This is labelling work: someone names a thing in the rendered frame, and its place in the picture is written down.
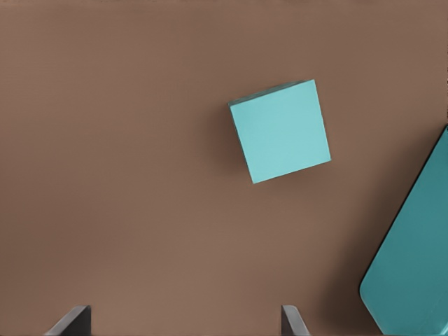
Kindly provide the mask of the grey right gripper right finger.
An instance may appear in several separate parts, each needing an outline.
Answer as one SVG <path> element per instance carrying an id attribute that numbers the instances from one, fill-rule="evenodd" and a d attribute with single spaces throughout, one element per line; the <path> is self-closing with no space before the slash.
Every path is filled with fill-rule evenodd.
<path id="1" fill-rule="evenodd" d="M 281 306 L 281 336 L 310 336 L 298 308 L 294 305 Z"/>

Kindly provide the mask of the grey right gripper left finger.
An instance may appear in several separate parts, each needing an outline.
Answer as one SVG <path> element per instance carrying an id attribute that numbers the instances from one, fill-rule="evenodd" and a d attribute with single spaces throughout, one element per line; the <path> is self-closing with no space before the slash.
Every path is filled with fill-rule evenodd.
<path id="1" fill-rule="evenodd" d="M 43 336 L 92 336 L 91 313 L 90 305 L 77 305 Z"/>

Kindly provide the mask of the dark teal cube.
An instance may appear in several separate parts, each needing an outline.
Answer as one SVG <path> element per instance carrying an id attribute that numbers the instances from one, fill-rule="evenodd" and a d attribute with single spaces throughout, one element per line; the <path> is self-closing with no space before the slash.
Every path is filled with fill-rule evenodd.
<path id="1" fill-rule="evenodd" d="M 359 288 L 385 335 L 448 335 L 448 126 Z"/>

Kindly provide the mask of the light blue cube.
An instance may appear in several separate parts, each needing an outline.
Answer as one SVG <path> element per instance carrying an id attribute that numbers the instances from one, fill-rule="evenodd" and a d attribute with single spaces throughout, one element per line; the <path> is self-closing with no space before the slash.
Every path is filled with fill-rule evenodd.
<path id="1" fill-rule="evenodd" d="M 253 183 L 331 161 L 315 80 L 227 103 Z"/>

